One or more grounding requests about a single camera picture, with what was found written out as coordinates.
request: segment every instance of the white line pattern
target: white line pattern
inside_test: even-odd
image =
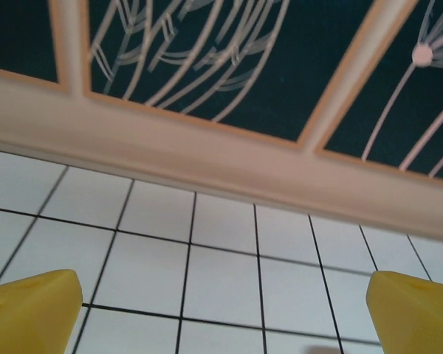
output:
[[[111,0],[108,2],[106,14],[89,50],[89,60],[95,59],[107,77],[103,93],[109,93],[121,66],[135,65],[133,74],[128,79],[125,93],[122,95],[124,100],[131,99],[137,84],[142,80],[145,70],[147,73],[151,73],[159,63],[161,65],[177,66],[177,70],[169,80],[145,101],[145,105],[167,108],[170,104],[182,99],[186,94],[206,83],[215,74],[221,74],[221,77],[211,87],[204,89],[200,97],[181,111],[184,114],[190,113],[218,91],[241,89],[236,98],[229,104],[229,110],[224,109],[223,112],[215,115],[213,118],[215,122],[229,114],[252,87],[269,57],[272,45],[284,20],[286,9],[289,6],[289,0],[233,0],[229,12],[224,15],[226,17],[224,17],[221,27],[217,30],[218,32],[213,33],[215,23],[219,19],[224,4],[223,0],[171,0],[155,22],[153,22],[153,0],[141,2],[145,5],[142,10],[140,9],[140,2],[137,0]],[[264,28],[266,19],[272,12],[274,4],[277,3],[282,4],[278,10],[279,13],[273,25],[274,28],[266,31]],[[210,7],[210,13],[207,15],[205,24],[200,30],[195,43],[191,48],[178,49],[177,52],[172,52],[170,50],[171,44],[179,33],[174,20],[177,21],[177,26],[182,26],[188,13],[194,13],[206,7]],[[120,44],[117,57],[110,68],[101,49],[101,44],[115,16],[120,18],[125,35]],[[141,44],[127,51],[129,38],[141,31]],[[159,47],[154,48],[154,40],[159,33],[162,33],[162,37],[158,36]],[[228,33],[231,33],[228,44],[223,49],[217,49],[215,45],[219,45]],[[207,40],[211,35],[215,35],[214,46],[204,49],[205,53],[202,53],[202,48],[207,46]],[[152,58],[148,58],[150,47],[151,53],[153,53],[151,54]],[[232,77],[246,56],[257,54],[261,54],[261,56],[255,68]],[[194,71],[203,70],[203,72],[185,87],[166,97],[189,69]]]
[[[385,119],[390,113],[394,103],[396,102],[397,97],[403,90],[405,84],[416,70],[419,68],[427,68],[427,67],[436,67],[443,68],[443,12],[439,16],[436,23],[430,29],[430,17],[433,14],[433,7],[435,5],[435,0],[430,0],[427,6],[427,10],[425,11],[424,18],[422,20],[422,24],[419,30],[419,35],[417,38],[417,43],[412,52],[412,63],[402,76],[401,80],[397,84],[394,89],[391,98],[387,102],[382,111],[379,119],[374,126],[374,129],[369,136],[368,142],[365,146],[363,154],[361,155],[361,159],[365,161],[371,149],[374,145],[374,142],[377,138],[377,135],[380,132],[381,127],[384,124]],[[430,140],[430,138],[434,135],[434,133],[438,130],[438,128],[443,123],[443,111],[437,118],[434,119],[433,123],[427,129],[427,131],[422,135],[420,140],[415,144],[412,150],[407,154],[402,163],[399,166],[400,170],[407,170],[416,156],[420,153],[422,148],[426,145],[426,143]]]

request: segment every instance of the dark green panel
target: dark green panel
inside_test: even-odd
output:
[[[219,0],[153,1],[149,16],[153,32],[146,49],[142,47],[150,33],[143,29],[148,20],[146,1],[137,7],[132,0],[123,2],[126,10],[122,5],[113,12],[100,48],[94,46],[94,92],[209,120],[221,117],[253,82],[220,123],[295,141],[373,0],[225,0],[220,1],[210,29],[206,26]],[[193,9],[185,13],[188,4]],[[108,8],[108,0],[89,0],[92,41]],[[125,31],[130,18],[140,31]],[[161,18],[166,26],[154,29]],[[244,18],[245,26],[238,31]],[[276,24],[280,31],[273,38]],[[207,37],[195,52],[204,34]],[[165,44],[168,55],[157,61]],[[143,52],[144,63],[137,59]],[[195,53],[193,60],[190,53]],[[133,61],[127,60],[131,54]],[[138,63],[141,75],[128,93]],[[188,69],[181,73],[186,63]],[[201,77],[205,79],[195,85]],[[163,90],[172,80],[174,84]]]
[[[0,0],[0,69],[58,82],[47,0]]]
[[[420,28],[424,35],[419,39]],[[431,48],[431,63],[421,62],[416,46]],[[416,56],[414,67],[413,53]],[[390,101],[401,80],[405,82]],[[398,167],[443,111],[443,0],[421,0],[326,144],[326,149],[361,158],[389,102],[368,161]],[[407,167],[428,175],[443,157],[443,122]]]

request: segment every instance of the yellow object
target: yellow object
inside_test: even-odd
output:
[[[74,271],[0,285],[0,354],[61,354],[82,305]]]
[[[443,354],[443,284],[377,271],[366,300],[385,354]]]

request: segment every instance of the wooden frame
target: wooden frame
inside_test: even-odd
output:
[[[190,123],[192,125],[197,125],[202,128],[215,128],[218,131],[235,133],[240,136],[245,136],[247,138],[255,139],[260,142],[273,143],[276,145],[280,145],[287,148],[302,148],[306,143],[306,140],[309,138],[309,133],[311,129],[315,126],[315,123],[321,118],[327,103],[330,101],[336,90],[338,90],[340,81],[343,79],[344,74],[349,69],[349,65],[353,60],[356,51],[363,45],[363,41],[365,36],[369,33],[374,22],[377,20],[378,15],[380,14],[383,7],[386,5],[386,0],[374,0],[373,4],[369,8],[366,17],[363,19],[363,22],[360,25],[360,28],[356,32],[353,40],[348,46],[345,54],[343,55],[342,60],[338,64],[338,67],[334,71],[332,78],[330,79],[328,85],[325,87],[320,99],[315,106],[314,111],[308,118],[306,124],[303,127],[303,130],[300,133],[297,141],[289,141],[286,139],[282,139],[276,136],[269,136],[262,133],[256,133],[254,131],[249,131],[247,129],[238,128],[225,124],[216,124],[211,121],[207,121],[204,119],[200,119],[197,117],[191,117],[188,115],[184,115],[177,112],[172,112],[169,110],[165,110],[162,108],[156,108],[151,106],[142,105],[140,103],[132,102],[129,100],[122,100],[117,97],[111,97],[105,94],[99,94],[92,91],[91,87],[91,70],[88,62],[88,50],[90,47],[90,38],[89,38],[89,0],[79,0],[80,3],[80,36],[81,36],[81,60],[83,67],[83,94],[85,97],[99,100],[104,103],[109,103],[112,105],[117,105],[122,108],[130,108],[138,111],[142,111],[148,114],[155,114],[158,116],[168,117],[176,119],[180,122]]]
[[[50,23],[52,30],[52,44],[54,47],[54,56],[56,62],[56,72],[58,82],[40,79],[37,77],[30,77],[16,72],[9,72],[0,69],[0,77],[7,80],[17,80],[22,83],[30,83],[32,85],[40,85],[46,89],[53,89],[62,92],[69,91],[69,81],[67,77],[66,60],[64,56],[64,42],[63,42],[63,24],[61,15],[61,4],[59,0],[47,0],[49,5]]]
[[[333,122],[327,128],[326,132],[318,142],[315,147],[315,153],[319,156],[324,156],[326,158],[335,159],[340,162],[346,162],[349,164],[355,164],[361,167],[370,167],[377,171],[382,171],[385,173],[393,173],[396,176],[408,177],[412,178],[414,181],[425,182],[425,183],[433,183],[438,186],[443,187],[443,178],[439,177],[428,177],[424,174],[410,171],[410,170],[399,170],[398,167],[393,167],[387,164],[381,164],[379,162],[365,160],[363,161],[361,158],[356,158],[350,155],[346,155],[344,153],[338,153],[331,150],[326,150],[325,146],[328,141],[331,139],[332,135],[336,131],[338,125],[342,122],[344,116],[350,109],[353,102],[356,100],[358,94],[363,89],[363,86],[368,81],[372,72],[376,69],[377,64],[382,59],[383,55],[388,50],[388,47],[392,44],[395,39],[397,33],[401,30],[403,24],[407,21],[409,15],[418,4],[419,0],[408,0],[407,4],[402,8],[401,13],[397,16],[397,20],[394,22],[394,25],[389,29],[387,35],[384,37],[383,41],[377,48],[371,62],[367,65],[367,67],[363,70],[360,79],[355,83],[353,89],[350,92],[350,95],[346,99],[346,101],[340,106],[340,109],[337,111]]]

